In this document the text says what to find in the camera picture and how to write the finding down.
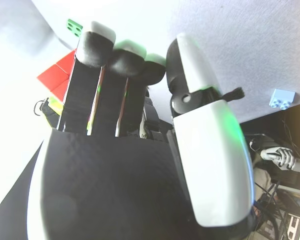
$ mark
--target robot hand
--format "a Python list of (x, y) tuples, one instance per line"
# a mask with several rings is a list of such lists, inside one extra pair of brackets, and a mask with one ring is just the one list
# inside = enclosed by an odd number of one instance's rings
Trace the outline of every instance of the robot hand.
[(293, 151), (287, 147), (271, 147), (261, 151), (261, 158), (263, 160), (273, 161), (278, 163), (279, 167), (286, 164), (288, 170), (293, 170), (295, 168), (296, 159), (293, 155)]

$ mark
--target electrical outlet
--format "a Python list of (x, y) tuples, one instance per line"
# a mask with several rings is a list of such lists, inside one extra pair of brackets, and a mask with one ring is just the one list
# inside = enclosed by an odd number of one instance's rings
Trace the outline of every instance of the electrical outlet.
[(269, 106), (274, 109), (280, 108), (281, 110), (286, 110), (293, 103), (295, 94), (296, 93), (294, 91), (275, 89), (272, 94)]
[(75, 21), (68, 19), (66, 23), (66, 27), (71, 31), (75, 36), (80, 37), (82, 32), (82, 26), (79, 23), (76, 23)]

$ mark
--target green lego brick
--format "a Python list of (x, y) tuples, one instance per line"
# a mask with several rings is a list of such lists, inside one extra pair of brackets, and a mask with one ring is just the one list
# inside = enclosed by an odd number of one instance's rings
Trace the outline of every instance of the green lego brick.
[(77, 37), (80, 37), (82, 32), (82, 26), (79, 23), (76, 23), (75, 21), (68, 19), (66, 23), (66, 27)]

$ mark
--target light blue lego brick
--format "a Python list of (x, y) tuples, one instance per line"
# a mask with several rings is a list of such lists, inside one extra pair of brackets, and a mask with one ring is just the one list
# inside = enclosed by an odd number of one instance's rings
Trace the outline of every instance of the light blue lego brick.
[(293, 103), (296, 93), (294, 91), (287, 91), (281, 89), (275, 89), (269, 106), (272, 108), (278, 108), (286, 110)]

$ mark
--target red object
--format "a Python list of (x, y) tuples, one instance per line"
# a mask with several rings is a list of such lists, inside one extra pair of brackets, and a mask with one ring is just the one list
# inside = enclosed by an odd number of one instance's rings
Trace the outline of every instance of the red object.
[(75, 51), (70, 52), (37, 77), (61, 102), (64, 100), (70, 74), (75, 62)]

